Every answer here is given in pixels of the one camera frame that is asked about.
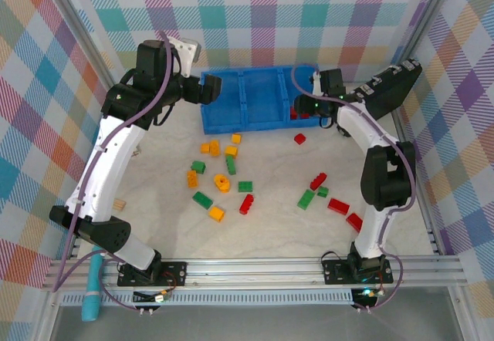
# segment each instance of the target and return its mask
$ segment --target white floor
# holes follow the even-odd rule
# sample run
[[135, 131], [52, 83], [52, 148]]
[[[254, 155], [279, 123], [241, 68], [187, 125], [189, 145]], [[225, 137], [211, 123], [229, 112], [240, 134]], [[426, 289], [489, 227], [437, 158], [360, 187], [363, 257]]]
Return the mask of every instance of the white floor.
[[[391, 116], [381, 123], [395, 135]], [[303, 133], [307, 141], [293, 141]], [[152, 127], [140, 144], [141, 154], [130, 160], [117, 192], [127, 202], [114, 212], [132, 224], [132, 231], [164, 258], [253, 258], [319, 256], [327, 250], [348, 253], [357, 233], [345, 217], [327, 208], [329, 198], [347, 202], [351, 211], [364, 215], [360, 174], [364, 155], [351, 138], [333, 127], [251, 132], [242, 135], [232, 189], [223, 194], [213, 177], [226, 174], [225, 157], [201, 154], [201, 143], [218, 138], [222, 149], [230, 135], [205, 136], [199, 106], [179, 103], [162, 127]], [[226, 210], [222, 223], [191, 198], [186, 173], [193, 160], [203, 160], [206, 172], [199, 188]], [[315, 197], [306, 211], [297, 202], [319, 173], [328, 198]], [[250, 212], [239, 214], [245, 194], [238, 181], [253, 181], [255, 201]], [[399, 255], [428, 255], [431, 245], [418, 203], [398, 216], [391, 227], [387, 250]], [[89, 251], [81, 247], [80, 255]]]

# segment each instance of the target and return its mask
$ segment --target yellow lego brick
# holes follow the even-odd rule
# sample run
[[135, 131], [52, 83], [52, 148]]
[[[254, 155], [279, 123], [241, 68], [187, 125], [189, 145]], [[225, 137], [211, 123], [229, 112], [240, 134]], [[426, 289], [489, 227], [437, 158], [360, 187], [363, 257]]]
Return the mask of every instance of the yellow lego brick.
[[215, 219], [218, 223], [221, 223], [225, 216], [225, 212], [221, 208], [217, 208], [216, 206], [214, 206], [209, 211], [209, 216]]
[[232, 143], [240, 144], [241, 141], [242, 141], [242, 135], [232, 134]]
[[201, 144], [201, 153], [208, 154], [209, 153], [209, 143]]
[[237, 153], [239, 149], [235, 146], [227, 146], [225, 148], [225, 154], [230, 154], [233, 158], [237, 158]]
[[198, 183], [198, 173], [196, 170], [189, 170], [187, 172], [187, 183], [189, 188], [197, 188]]
[[209, 144], [209, 152], [213, 157], [217, 157], [222, 153], [222, 150], [219, 147], [219, 140], [213, 139]]
[[215, 175], [215, 184], [216, 187], [220, 190], [222, 193], [227, 193], [230, 191], [230, 181], [228, 178], [223, 175], [223, 174], [217, 174]]

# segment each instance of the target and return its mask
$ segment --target toy brick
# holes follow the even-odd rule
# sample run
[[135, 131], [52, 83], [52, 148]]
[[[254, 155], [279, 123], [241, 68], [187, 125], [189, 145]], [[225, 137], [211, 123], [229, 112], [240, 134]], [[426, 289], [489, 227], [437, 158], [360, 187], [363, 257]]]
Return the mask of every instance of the toy brick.
[[360, 217], [353, 213], [347, 218], [347, 223], [350, 224], [354, 229], [360, 233], [360, 230], [362, 229], [362, 219]]
[[198, 173], [196, 170], [189, 170], [187, 172], [187, 183], [189, 188], [197, 188], [198, 183]]
[[303, 142], [306, 141], [306, 136], [303, 135], [302, 133], [300, 133], [300, 134], [295, 135], [293, 140], [295, 140], [298, 144], [302, 144]]
[[192, 163], [191, 170], [197, 171], [198, 174], [203, 174], [206, 170], [206, 164], [202, 161], [194, 161]]
[[192, 199], [206, 210], [208, 210], [213, 205], [213, 200], [202, 192], [195, 192], [194, 196], [192, 196]]
[[235, 169], [235, 160], [233, 160], [233, 156], [230, 154], [226, 155], [226, 168], [228, 169], [228, 173], [230, 175], [237, 174], [237, 170]]
[[329, 193], [330, 190], [326, 187], [319, 187], [319, 189], [317, 190], [317, 195], [322, 198], [326, 198]]
[[216, 174], [214, 180], [215, 180], [216, 187], [218, 187], [220, 192], [227, 193], [230, 191], [230, 181], [228, 180], [228, 178], [225, 175]]
[[225, 154], [231, 155], [233, 158], [237, 158], [237, 153], [239, 152], [239, 149], [235, 146], [227, 146], [225, 148]]
[[330, 199], [330, 204], [327, 205], [327, 208], [339, 212], [342, 215], [348, 214], [348, 210], [350, 210], [350, 205], [345, 204], [342, 201], [337, 200], [336, 198]]
[[306, 210], [315, 195], [316, 194], [313, 191], [311, 191], [310, 189], [307, 189], [303, 193], [303, 196], [300, 198], [300, 201], [297, 204], [297, 206], [303, 210]]
[[320, 187], [322, 183], [326, 180], [327, 175], [325, 173], [321, 173], [316, 176], [316, 178], [310, 183], [310, 189], [315, 191], [317, 188]]
[[201, 144], [201, 153], [208, 154], [209, 153], [209, 143]]
[[225, 216], [225, 212], [221, 208], [217, 208], [216, 206], [214, 206], [209, 211], [209, 216], [215, 219], [218, 223], [221, 223]]
[[209, 144], [209, 153], [213, 157], [217, 157], [222, 153], [221, 148], [219, 147], [219, 140], [213, 139], [211, 143]]
[[251, 181], [239, 181], [239, 192], [252, 192], [253, 186]]
[[296, 120], [296, 118], [298, 117], [295, 109], [293, 107], [290, 107], [290, 119], [291, 120]]
[[242, 205], [239, 208], [240, 214], [247, 215], [253, 201], [254, 201], [254, 196], [252, 196], [251, 194], [247, 194], [244, 198], [244, 201], [242, 202]]
[[232, 134], [232, 143], [240, 144], [241, 141], [242, 141], [242, 135]]

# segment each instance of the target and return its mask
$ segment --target plaid wall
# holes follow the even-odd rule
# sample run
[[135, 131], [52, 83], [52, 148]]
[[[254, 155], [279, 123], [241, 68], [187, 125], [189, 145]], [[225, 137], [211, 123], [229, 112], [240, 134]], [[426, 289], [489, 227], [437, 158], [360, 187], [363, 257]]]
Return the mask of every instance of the plaid wall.
[[[157, 31], [165, 30], [173, 37], [201, 43], [205, 51], [195, 65], [197, 71], [318, 62], [322, 67], [339, 66], [346, 81], [364, 81], [386, 66], [397, 49], [402, 49], [428, 1], [73, 0], [73, 3], [115, 79], [120, 78], [124, 69], [135, 66], [140, 42], [156, 39]], [[95, 32], [97, 26], [101, 31]]]
[[494, 334], [494, 0], [446, 0], [401, 115], [447, 253]]
[[53, 0], [0, 0], [0, 339], [24, 340], [105, 95]]

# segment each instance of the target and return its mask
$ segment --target blue tray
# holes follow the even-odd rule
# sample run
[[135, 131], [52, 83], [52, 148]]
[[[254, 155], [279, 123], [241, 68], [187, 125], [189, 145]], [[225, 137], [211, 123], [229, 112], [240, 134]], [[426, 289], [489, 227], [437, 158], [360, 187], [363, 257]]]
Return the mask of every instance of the blue tray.
[[[300, 92], [292, 84], [292, 66], [255, 69], [228, 69], [202, 73], [222, 78], [222, 92], [218, 99], [201, 106], [202, 126], [206, 134], [234, 133], [290, 127], [314, 127], [317, 117], [290, 119], [290, 107]], [[312, 92], [310, 67], [300, 67], [296, 80]]]

